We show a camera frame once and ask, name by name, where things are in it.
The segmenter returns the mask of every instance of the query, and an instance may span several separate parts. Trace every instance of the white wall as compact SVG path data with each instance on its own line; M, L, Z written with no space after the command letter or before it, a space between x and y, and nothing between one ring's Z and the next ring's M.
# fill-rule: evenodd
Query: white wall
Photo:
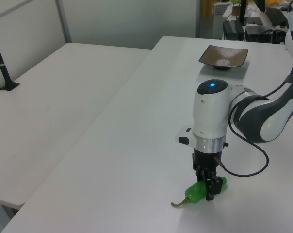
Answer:
M195 37L199 0L59 0L72 42L152 49L163 35Z
M12 80L64 44L55 0L33 0L0 18L0 51ZM2 74L0 80L4 86Z

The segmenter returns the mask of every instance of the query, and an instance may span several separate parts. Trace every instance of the monitor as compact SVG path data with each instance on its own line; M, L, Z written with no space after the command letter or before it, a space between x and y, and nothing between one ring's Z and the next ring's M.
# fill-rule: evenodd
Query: monitor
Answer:
M254 0L254 3L259 8L260 11L265 12L265 0ZM249 24L257 24L257 25L263 25L262 20L260 17L248 17L245 18L245 10L247 7L247 0L242 0L240 3L240 14L239 14L239 22L241 25L245 26L247 23Z

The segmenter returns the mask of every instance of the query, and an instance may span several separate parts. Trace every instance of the small square dish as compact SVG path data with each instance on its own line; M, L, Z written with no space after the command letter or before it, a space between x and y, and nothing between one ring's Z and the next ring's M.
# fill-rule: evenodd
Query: small square dish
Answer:
M233 49L209 45L199 61L214 66L218 70L228 70L232 67L240 67L247 55L248 49Z

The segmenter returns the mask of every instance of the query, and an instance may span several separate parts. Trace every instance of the white robot link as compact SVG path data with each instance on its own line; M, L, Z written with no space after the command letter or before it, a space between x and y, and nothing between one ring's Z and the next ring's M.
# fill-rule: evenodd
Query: white robot link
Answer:
M293 27L290 30L286 35L286 46L293 56ZM267 99L276 91L275 97ZM221 165L225 169L221 153L228 146L225 142L228 125L232 129L231 124L234 124L254 146L254 143L272 141L282 132L293 114L293 68L281 86L270 94L261 96L244 86L233 86L217 79L205 81L198 87L194 100L194 124L181 129L176 140L194 148L193 169L197 181L205 181L207 200L221 192L223 181L216 176L216 167ZM266 153L265 156L265 167L256 173L237 175L225 171L242 177L256 175L268 165Z

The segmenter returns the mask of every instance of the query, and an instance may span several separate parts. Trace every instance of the computer equipment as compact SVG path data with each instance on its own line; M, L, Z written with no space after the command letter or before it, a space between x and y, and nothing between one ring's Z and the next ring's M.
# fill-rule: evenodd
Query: computer equipment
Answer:
M270 43L274 30L266 26L247 26L245 28L245 39L249 42Z
M265 12L265 0L254 0L254 3L259 8L260 11ZM263 25L260 17L247 17L245 18L245 10L247 6L247 0L241 0L240 3L240 14L239 14L239 22L241 25L245 26L247 24L257 24Z
M223 31L226 40L244 40L244 30L239 21L224 21Z
M272 22L273 26L287 26L289 28L288 20L281 12L281 10L277 8L266 7L266 14L270 21Z

